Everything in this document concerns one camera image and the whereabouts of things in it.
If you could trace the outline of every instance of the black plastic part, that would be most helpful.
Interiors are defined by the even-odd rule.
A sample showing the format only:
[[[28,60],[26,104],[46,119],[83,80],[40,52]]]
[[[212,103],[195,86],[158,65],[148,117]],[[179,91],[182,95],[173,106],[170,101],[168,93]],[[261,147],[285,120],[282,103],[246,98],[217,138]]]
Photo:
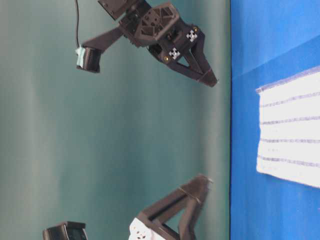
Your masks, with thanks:
[[[98,2],[113,18],[113,20],[117,20],[138,1],[139,0],[99,0]]]
[[[121,19],[119,27],[136,47],[146,47],[156,44],[179,19],[180,15],[171,3],[152,8],[142,0]]]
[[[218,80],[217,80],[214,72],[212,71],[212,69],[207,71],[201,78],[197,79],[197,81],[199,83],[203,83],[211,88],[214,87],[218,83]]]
[[[83,57],[83,67],[77,66],[78,69],[91,73],[100,73],[101,50],[91,47],[85,48]]]
[[[42,232],[43,240],[88,240],[85,233],[86,224],[66,221]]]
[[[123,36],[123,32],[119,27],[107,31],[95,38],[85,41],[82,46],[92,49],[98,49],[103,54],[112,44],[114,44],[119,38]]]
[[[141,211],[137,218],[166,240],[195,240],[194,228],[209,192],[210,180],[198,175],[162,200]],[[166,222],[184,210],[175,232]]]

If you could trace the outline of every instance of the gripper jaw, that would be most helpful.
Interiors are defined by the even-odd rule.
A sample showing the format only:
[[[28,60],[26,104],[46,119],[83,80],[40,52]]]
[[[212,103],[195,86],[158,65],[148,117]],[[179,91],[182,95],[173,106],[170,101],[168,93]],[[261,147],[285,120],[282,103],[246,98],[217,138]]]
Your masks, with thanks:
[[[199,175],[165,198],[142,210],[136,219],[165,240],[195,240],[194,228],[209,191],[210,180]],[[184,209],[178,232],[166,222]]]
[[[77,49],[77,67],[100,72],[101,55],[121,36],[137,48],[147,47],[161,63],[197,82],[213,87],[217,79],[204,54],[205,34],[198,26],[186,24],[170,3],[151,7],[146,0],[99,0],[119,26],[90,39]],[[187,65],[180,63],[185,58]]]

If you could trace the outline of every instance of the blue tablecloth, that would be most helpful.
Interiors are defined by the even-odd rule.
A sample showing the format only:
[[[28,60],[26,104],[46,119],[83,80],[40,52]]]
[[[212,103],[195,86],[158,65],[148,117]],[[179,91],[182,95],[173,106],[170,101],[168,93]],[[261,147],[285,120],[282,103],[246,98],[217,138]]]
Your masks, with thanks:
[[[320,1],[231,0],[231,23],[231,240],[318,240],[320,189],[256,171],[255,89],[320,65]]]

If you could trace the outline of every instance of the white towel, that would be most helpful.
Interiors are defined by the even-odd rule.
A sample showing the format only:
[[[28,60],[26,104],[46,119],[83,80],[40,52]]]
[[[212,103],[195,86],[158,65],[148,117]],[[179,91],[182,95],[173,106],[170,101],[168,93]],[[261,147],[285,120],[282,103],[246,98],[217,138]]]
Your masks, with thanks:
[[[320,188],[320,67],[257,89],[260,173]]]

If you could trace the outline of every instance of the teal wall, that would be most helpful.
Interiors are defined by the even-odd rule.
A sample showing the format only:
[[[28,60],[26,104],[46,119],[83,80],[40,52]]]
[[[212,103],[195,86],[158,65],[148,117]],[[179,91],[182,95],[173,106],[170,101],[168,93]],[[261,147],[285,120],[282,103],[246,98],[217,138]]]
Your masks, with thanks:
[[[89,240],[128,239],[140,210],[200,172],[214,183],[198,239],[229,238],[230,3],[172,3],[206,33],[215,88],[125,38],[101,74],[76,70],[73,0],[0,0],[0,239],[64,220],[86,222]],[[79,4],[81,41],[115,26]]]

